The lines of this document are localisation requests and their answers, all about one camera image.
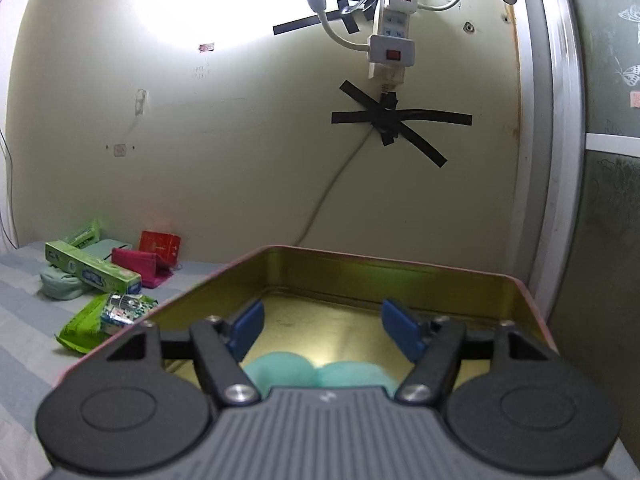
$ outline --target power cord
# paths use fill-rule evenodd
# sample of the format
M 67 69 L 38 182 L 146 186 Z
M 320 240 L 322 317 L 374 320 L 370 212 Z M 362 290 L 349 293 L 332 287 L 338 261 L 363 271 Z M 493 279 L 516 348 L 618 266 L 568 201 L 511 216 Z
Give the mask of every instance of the power cord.
M 318 213 L 322 209 L 322 206 L 324 205 L 324 202 L 326 201 L 326 198 L 329 196 L 329 193 L 331 193 L 331 190 L 334 188 L 335 184 L 338 182 L 338 180 L 340 179 L 340 177 L 344 173 L 344 170 L 347 169 L 348 165 L 351 164 L 351 161 L 356 157 L 356 155 L 364 147 L 365 143 L 367 142 L 367 140 L 369 139 L 369 137 L 373 133 L 373 129 L 374 129 L 374 126 L 372 126 L 371 129 L 367 132 L 367 134 L 362 138 L 360 143 L 355 147 L 355 149 L 351 152 L 351 154 L 343 162 L 343 164 L 341 165 L 341 167 L 337 171 L 337 173 L 335 173 L 334 177 L 329 181 L 329 184 L 324 188 L 324 191 L 322 192 L 322 195 L 320 196 L 320 200 L 318 200 L 318 203 L 316 203 L 316 206 L 314 207 L 314 210 L 311 213 L 311 216 L 309 217 L 309 220 L 306 222 L 306 225 L 305 225 L 305 228 L 302 231 L 302 234 L 293 243 L 294 247 L 299 247 L 300 244 L 305 240 L 305 238 L 309 234 L 309 231 L 311 231 L 311 228 L 313 227 L 314 223 L 316 222 L 316 217 L 318 216 Z
M 7 186 L 8 187 L 7 198 L 9 202 L 9 213 L 11 215 L 11 222 L 14 225 L 15 241 L 17 245 L 14 244 L 14 242 L 11 240 L 11 237 L 7 234 L 6 229 L 4 228 L 4 220 L 2 219 L 1 208 L 0 208 L 0 226 L 2 227 L 2 232 L 4 233 L 4 236 L 6 237 L 7 240 L 9 240 L 9 243 L 11 244 L 11 246 L 14 249 L 17 249 L 20 246 L 20 242 L 18 241 L 18 232 L 16 230 L 15 220 L 14 220 L 14 159 L 11 156 L 11 151 L 9 150 L 9 145 L 6 143 L 6 139 L 4 137 L 4 133 L 2 132 L 2 128 L 0 128 L 0 137 L 2 137 L 2 142 L 4 142 L 4 148 L 6 150 L 6 154 L 9 155 L 9 185 Z

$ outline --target beige wall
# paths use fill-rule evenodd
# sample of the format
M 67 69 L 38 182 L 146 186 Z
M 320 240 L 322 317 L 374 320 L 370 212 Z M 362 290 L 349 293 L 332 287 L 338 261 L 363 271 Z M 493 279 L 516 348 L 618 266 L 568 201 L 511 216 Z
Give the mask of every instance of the beige wall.
M 183 257 L 217 262 L 295 240 L 367 131 L 330 124 L 332 111 L 360 109 L 338 87 L 379 90 L 366 56 L 320 27 L 269 34 L 308 15 L 303 0 L 236 1 L 30 1 L 8 109 L 21 240 L 59 237 L 89 218 L 132 241 L 145 228 L 175 232 Z M 417 62 L 399 107 L 473 114 L 474 126 L 409 123 L 449 159 L 442 169 L 404 139 L 385 148 L 370 138 L 306 245 L 501 268 L 518 150 L 504 12 L 500 0 L 463 0 L 412 19 Z M 352 41 L 366 41 L 370 25 L 360 28 Z M 209 41 L 216 51 L 198 53 Z M 141 88 L 149 106 L 136 118 Z M 114 157 L 116 143 L 126 157 Z

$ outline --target butterfly decal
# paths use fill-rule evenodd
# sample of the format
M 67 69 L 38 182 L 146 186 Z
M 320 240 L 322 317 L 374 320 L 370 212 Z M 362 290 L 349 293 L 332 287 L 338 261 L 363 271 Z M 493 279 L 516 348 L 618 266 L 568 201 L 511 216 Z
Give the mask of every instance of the butterfly decal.
M 627 68 L 626 70 L 622 70 L 622 66 L 616 58 L 616 63 L 620 67 L 619 70 L 616 70 L 616 74 L 619 74 L 622 77 L 622 80 L 628 86 L 636 86 L 640 83 L 640 65 L 632 66 L 631 68 Z
M 623 20 L 635 22 L 638 24 L 638 44 L 640 44 L 640 6 L 632 5 L 628 9 L 618 13 Z

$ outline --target green toothpaste box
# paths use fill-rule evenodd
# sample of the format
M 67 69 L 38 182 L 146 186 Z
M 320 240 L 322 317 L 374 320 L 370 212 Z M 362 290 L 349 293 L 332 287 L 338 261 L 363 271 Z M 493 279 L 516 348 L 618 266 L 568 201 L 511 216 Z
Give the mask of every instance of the green toothpaste box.
M 62 240 L 48 242 L 45 255 L 50 264 L 104 292 L 137 294 L 142 287 L 142 277 L 137 272 L 94 258 Z

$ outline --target bed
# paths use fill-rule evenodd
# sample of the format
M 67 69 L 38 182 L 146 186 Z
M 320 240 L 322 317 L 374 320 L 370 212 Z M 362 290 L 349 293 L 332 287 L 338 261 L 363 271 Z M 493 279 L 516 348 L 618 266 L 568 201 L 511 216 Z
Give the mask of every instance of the bed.
M 78 360 L 54 334 L 95 294 L 56 301 L 40 292 L 44 242 L 0 256 L 0 479 L 37 480 L 50 470 L 33 420 L 60 374 Z M 182 262 L 180 270 L 145 294 L 160 303 L 203 281 L 220 265 Z

